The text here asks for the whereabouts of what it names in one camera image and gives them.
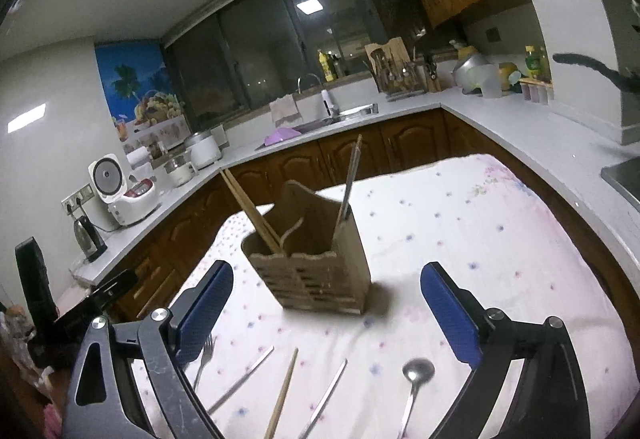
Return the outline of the dish rack with utensils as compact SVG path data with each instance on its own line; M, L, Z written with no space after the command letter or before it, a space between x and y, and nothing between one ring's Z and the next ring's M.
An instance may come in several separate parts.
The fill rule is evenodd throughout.
M387 101L424 94L425 85L401 37L364 46L378 92Z

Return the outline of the wooden utensil holder box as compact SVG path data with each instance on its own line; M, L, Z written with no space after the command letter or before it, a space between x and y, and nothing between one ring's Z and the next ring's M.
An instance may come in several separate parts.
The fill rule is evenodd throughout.
M282 251L270 251L257 232L241 249L283 308L364 312L371 274L352 207L290 180L265 218Z

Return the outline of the steel spoon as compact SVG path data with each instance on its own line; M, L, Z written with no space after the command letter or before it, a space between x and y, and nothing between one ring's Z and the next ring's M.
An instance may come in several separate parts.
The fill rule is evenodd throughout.
M413 358L402 367L402 373L410 384L410 393L404 408L404 413L402 413L400 427L396 436L397 439L405 437L411 413L416 404L416 398L418 397L420 389L431 381L435 374L435 367L431 360L426 358Z

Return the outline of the purple plastic basin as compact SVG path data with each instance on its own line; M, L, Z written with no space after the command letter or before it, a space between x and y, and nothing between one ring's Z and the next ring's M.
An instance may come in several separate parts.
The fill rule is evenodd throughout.
M280 144L280 142L297 138L301 134L302 133L299 130L291 127L279 127L276 130L273 130L273 132L264 139L264 146L271 147L275 144Z

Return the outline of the kitchen sink faucet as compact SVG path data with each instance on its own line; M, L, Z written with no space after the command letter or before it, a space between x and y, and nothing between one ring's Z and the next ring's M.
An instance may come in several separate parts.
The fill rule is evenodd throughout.
M297 77L296 81L296 92L301 95L307 90L322 90L324 88L324 84L322 79L316 74L312 72L304 73Z

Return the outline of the green yellow oil bottle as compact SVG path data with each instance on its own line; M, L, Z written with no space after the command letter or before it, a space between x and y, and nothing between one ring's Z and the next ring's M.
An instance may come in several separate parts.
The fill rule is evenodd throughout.
M533 80L540 80L544 72L542 72L540 55L534 45L525 46L525 64L528 76Z

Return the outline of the pink cloth on sink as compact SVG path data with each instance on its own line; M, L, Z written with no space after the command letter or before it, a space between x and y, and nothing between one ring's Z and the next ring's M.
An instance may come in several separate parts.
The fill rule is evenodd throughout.
M297 102L292 94L282 96L269 103L271 119L276 127L285 123L299 121L302 118Z

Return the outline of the steel chopstick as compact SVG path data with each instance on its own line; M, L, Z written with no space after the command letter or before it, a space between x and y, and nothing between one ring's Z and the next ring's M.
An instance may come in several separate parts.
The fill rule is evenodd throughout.
M314 411L312 411L309 421L306 422L306 425L298 435L298 439L307 439L309 437L312 430L314 429L314 426L317 425L318 420L320 419L320 416L322 415L330 399L332 398L334 391L338 383L341 381L341 378L347 366L348 366L348 360L344 359L340 367L337 369L336 373L334 374L332 381L330 381L329 386L326 387L326 390L324 391L321 399L319 400L318 404L314 408Z
M262 366L270 355L274 352L274 347L270 347L267 349L247 370L246 372L238 378L231 387L218 398L214 404L207 409L208 414L215 413L218 409L220 409L251 377L252 375Z

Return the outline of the translucent plastic jug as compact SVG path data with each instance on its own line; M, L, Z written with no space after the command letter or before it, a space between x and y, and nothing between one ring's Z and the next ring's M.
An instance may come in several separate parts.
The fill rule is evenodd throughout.
M501 78L497 64L484 64L475 69L475 81L477 87L485 99L498 99L502 97Z

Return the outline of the wooden chopsticks in holder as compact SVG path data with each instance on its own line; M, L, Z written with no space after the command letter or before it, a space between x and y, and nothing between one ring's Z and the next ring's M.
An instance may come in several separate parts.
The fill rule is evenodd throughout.
M232 175L231 170L223 170L221 175L232 193L232 196L234 196L236 202L238 202L242 208L242 211L246 214L248 219L250 219L255 230L269 248L269 251L271 251L272 254L283 255L284 251L276 230L274 230L266 218L258 212L253 201L240 186L239 181L237 181Z

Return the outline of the wooden chopstick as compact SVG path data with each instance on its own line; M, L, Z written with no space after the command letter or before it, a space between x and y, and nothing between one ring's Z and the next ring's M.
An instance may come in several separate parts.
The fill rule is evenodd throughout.
M277 427L282 415L283 407L285 404L286 396L288 395L288 389L290 388L293 372L296 367L298 356L298 348L295 348L292 353L290 363L288 363L288 369L286 370L285 377L283 378L282 385L277 397L276 404L273 407L268 426L266 428L264 438L272 439L276 434Z

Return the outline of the tropical fruit poster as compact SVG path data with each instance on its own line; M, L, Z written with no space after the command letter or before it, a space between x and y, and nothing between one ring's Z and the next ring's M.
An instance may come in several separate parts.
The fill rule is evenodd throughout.
M160 144L171 150L191 135L183 107L155 40L94 48L117 137L126 153Z

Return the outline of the white red rice cooker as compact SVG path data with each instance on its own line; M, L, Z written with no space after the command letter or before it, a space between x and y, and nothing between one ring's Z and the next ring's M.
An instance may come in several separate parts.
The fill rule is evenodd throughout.
M135 225L160 206L155 182L151 178L129 182L113 153L92 162L88 166L88 173L94 192L123 227Z

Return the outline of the steel electric kettle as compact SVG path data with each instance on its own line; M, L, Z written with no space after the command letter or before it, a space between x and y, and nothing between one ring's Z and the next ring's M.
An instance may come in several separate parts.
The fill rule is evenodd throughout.
M86 215L74 220L73 229L76 242L89 263L93 263L106 252L107 246L103 237Z

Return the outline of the steel fork right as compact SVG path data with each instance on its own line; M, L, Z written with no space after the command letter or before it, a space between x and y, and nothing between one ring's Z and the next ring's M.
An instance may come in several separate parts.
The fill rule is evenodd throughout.
M213 335L208 335L204 343L201 355L200 365L196 371L196 375L193 383L193 390L198 391L198 386L201 384L202 375L206 365L213 359L215 349L216 338Z

